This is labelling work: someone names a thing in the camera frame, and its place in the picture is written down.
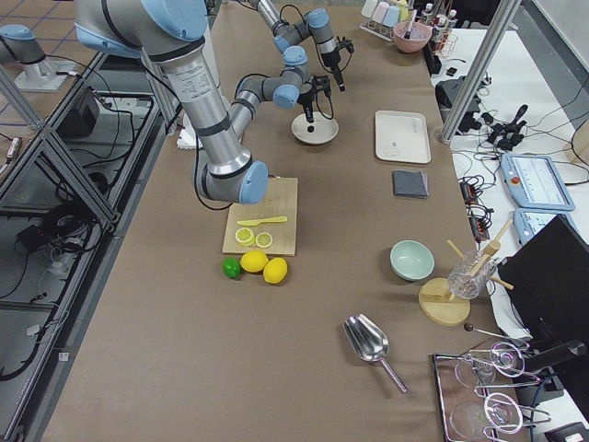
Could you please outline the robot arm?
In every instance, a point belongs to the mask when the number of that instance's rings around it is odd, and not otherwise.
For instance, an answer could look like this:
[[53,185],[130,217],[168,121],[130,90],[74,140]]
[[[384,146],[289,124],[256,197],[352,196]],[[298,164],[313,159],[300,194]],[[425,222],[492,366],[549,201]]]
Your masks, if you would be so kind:
[[325,70],[333,76],[339,90],[345,90],[340,67],[341,51],[346,50],[352,54],[353,43],[346,38],[336,37],[325,8],[313,9],[291,24],[282,18],[281,12],[272,1],[252,0],[248,1],[248,4],[261,15],[270,28],[274,44],[280,53],[312,38]]
[[127,58],[146,54],[167,75],[204,149],[193,176],[200,196],[239,204],[263,199],[268,168],[239,138],[263,101],[283,109],[296,104],[309,78],[304,48],[288,47],[279,76],[244,82],[227,107],[203,54],[203,1],[77,1],[75,28],[85,46]]

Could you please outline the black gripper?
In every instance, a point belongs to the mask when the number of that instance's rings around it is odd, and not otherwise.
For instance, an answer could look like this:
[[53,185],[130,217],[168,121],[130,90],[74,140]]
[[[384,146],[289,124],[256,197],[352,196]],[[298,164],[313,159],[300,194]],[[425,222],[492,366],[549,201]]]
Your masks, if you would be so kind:
[[303,107],[306,121],[309,124],[314,122],[314,110],[312,103],[316,96],[316,90],[313,85],[303,85],[299,91],[297,103]]
[[339,50],[337,48],[330,51],[320,49],[319,54],[326,70],[333,74],[333,77],[338,85],[339,91],[344,91],[345,84],[342,72],[340,70],[341,56]]

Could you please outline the spare robot base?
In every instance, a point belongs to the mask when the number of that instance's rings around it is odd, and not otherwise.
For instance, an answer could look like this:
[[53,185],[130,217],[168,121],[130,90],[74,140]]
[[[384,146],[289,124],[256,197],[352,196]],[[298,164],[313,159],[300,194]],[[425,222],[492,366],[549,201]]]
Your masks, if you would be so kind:
[[55,92],[65,80],[41,48],[33,32],[20,24],[1,27],[1,64],[16,63],[23,72],[15,80],[22,91]]

